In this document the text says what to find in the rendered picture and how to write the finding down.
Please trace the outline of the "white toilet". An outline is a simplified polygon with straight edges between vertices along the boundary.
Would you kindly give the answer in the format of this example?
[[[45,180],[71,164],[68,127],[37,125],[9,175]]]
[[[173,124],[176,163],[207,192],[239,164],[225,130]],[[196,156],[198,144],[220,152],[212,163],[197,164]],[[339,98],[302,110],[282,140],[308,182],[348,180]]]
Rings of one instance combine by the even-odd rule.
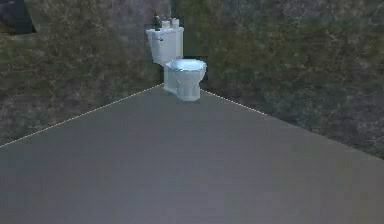
[[[202,60],[184,57],[184,28],[148,29],[146,34],[152,61],[164,69],[163,89],[182,101],[198,100],[207,64]]]

